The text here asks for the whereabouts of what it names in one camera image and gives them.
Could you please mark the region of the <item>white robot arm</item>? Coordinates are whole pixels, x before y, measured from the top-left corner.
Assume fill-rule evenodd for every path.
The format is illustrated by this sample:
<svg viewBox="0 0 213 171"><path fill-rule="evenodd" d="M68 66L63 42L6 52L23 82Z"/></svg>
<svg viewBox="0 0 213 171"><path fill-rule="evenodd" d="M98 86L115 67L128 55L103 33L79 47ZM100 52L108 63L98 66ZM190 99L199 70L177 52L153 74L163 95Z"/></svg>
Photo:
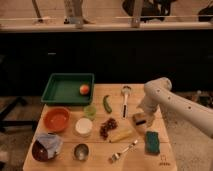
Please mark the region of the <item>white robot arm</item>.
<svg viewBox="0 0 213 171"><path fill-rule="evenodd" d="M166 78L158 78L144 84L144 97L138 105L148 117L157 111L158 105L180 114L184 119L213 139L213 110L180 97L171 92L172 83Z"/></svg>

